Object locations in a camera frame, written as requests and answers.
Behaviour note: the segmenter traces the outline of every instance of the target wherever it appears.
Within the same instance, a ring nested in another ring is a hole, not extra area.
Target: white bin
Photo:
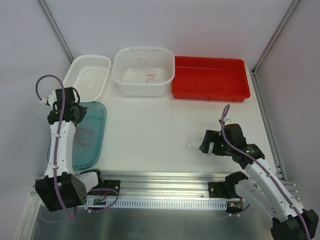
[[[114,58],[112,78],[130,96],[162,96],[175,77],[175,56],[162,47],[124,48]]]

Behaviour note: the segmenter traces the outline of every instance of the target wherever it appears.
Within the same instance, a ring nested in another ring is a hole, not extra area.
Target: table surface
[[[248,143],[256,144],[275,172],[271,148],[248,68],[251,97],[231,103],[226,123],[241,126]],[[101,155],[92,169],[162,173],[233,173],[242,171],[229,156],[207,156],[195,148],[206,130],[220,129],[226,102],[132,97],[121,93],[109,76],[101,103],[107,110]]]

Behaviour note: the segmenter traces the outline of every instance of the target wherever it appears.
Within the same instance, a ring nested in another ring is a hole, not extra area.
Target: white wall
[[[258,71],[289,180],[320,215],[320,1],[302,1]]]
[[[36,80],[63,79],[70,64],[35,0],[1,1],[0,33],[0,239],[11,240],[47,162],[50,109],[36,97]],[[41,93],[54,86],[44,80]]]
[[[243,59],[253,68],[292,0],[47,0],[72,54],[126,47]]]

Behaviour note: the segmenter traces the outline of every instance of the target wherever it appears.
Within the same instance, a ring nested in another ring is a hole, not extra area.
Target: red plastic tray
[[[175,99],[243,102],[250,97],[244,61],[209,57],[175,57]]]

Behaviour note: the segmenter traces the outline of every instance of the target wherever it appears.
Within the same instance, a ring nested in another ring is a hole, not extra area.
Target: plastic container
[[[243,60],[175,57],[172,81],[175,99],[243,102],[250,89]]]
[[[72,168],[74,171],[86,170],[99,159],[104,138],[107,110],[99,102],[80,103],[87,107],[86,115],[77,124],[72,145]],[[47,160],[50,157],[50,144]]]
[[[175,56],[166,48],[124,48],[115,55],[111,75],[126,95],[162,96],[175,72]]]
[[[82,103],[98,100],[110,71],[111,61],[106,56],[82,55],[71,64],[64,80],[65,87],[74,87]]]

